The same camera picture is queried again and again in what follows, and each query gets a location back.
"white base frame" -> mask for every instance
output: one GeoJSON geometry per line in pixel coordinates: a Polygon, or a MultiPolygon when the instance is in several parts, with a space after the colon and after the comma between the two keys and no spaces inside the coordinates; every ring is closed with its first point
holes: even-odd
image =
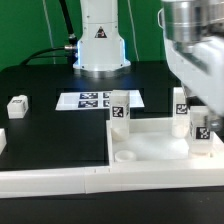
{"type": "MultiPolygon", "coordinates": [[[[172,118],[130,120],[130,135],[171,133],[171,128],[172,118]]],[[[166,158],[170,154],[164,155],[161,151],[161,159],[139,161],[137,155],[137,161],[119,163],[114,161],[117,143],[112,141],[110,130],[110,121],[107,121],[109,166],[0,172],[0,197],[224,185],[224,144],[217,135],[210,154],[212,157],[188,157],[185,148],[183,157],[166,158]]]]}

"black table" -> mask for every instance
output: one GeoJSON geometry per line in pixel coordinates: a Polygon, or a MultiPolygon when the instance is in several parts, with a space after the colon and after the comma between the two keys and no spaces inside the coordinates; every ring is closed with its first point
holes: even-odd
{"type": "MultiPolygon", "coordinates": [[[[67,65],[15,66],[0,73],[0,128],[7,147],[0,169],[26,170],[108,164],[108,110],[55,111],[62,92],[138,89],[145,108],[131,118],[172,114],[172,88],[179,81],[165,62],[133,63],[123,76],[93,80],[67,65]],[[13,96],[27,95],[30,109],[9,120],[13,96]]],[[[224,223],[224,188],[188,188],[0,200],[1,223],[224,223]]]]}
{"type": "Polygon", "coordinates": [[[0,73],[0,127],[8,144],[0,170],[108,165],[109,110],[55,111],[62,92],[138,89],[145,108],[131,109],[131,118],[165,117],[178,84],[165,62],[135,63],[128,74],[100,80],[77,77],[67,65],[5,69],[0,73]],[[7,104],[18,95],[28,96],[30,109],[24,119],[9,120],[7,104]]]}

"green background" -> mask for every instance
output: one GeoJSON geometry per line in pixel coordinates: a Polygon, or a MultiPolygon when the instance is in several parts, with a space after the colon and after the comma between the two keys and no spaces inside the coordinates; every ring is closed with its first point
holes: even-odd
{"type": "MultiPolygon", "coordinates": [[[[162,30],[157,24],[160,0],[130,0],[140,61],[165,58],[162,30]]],[[[58,0],[46,0],[54,46],[68,43],[68,35],[58,0]]],[[[67,0],[78,38],[82,35],[79,0],[67,0]]],[[[18,65],[36,51],[51,47],[42,0],[0,1],[0,70],[18,65]]],[[[126,58],[136,61],[127,0],[118,0],[119,33],[126,43],[126,58]]],[[[57,63],[66,60],[57,59],[57,63]]],[[[31,64],[53,63],[52,59],[33,60],[31,64]]]]}

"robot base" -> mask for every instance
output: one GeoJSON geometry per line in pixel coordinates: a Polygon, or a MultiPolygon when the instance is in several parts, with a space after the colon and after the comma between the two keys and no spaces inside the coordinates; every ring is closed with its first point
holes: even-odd
{"type": "Polygon", "coordinates": [[[127,74],[131,71],[130,62],[127,66],[123,66],[114,71],[87,71],[83,69],[76,69],[74,68],[74,74],[85,76],[87,78],[95,78],[95,79],[106,79],[106,78],[113,78],[123,74],[127,74]]]}

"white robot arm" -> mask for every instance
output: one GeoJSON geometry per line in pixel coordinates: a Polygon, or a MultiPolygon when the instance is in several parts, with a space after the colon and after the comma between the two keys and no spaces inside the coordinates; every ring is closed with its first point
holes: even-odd
{"type": "Polygon", "coordinates": [[[215,129],[220,125],[216,115],[224,116],[224,0],[162,4],[169,68],[210,108],[215,129]]]}

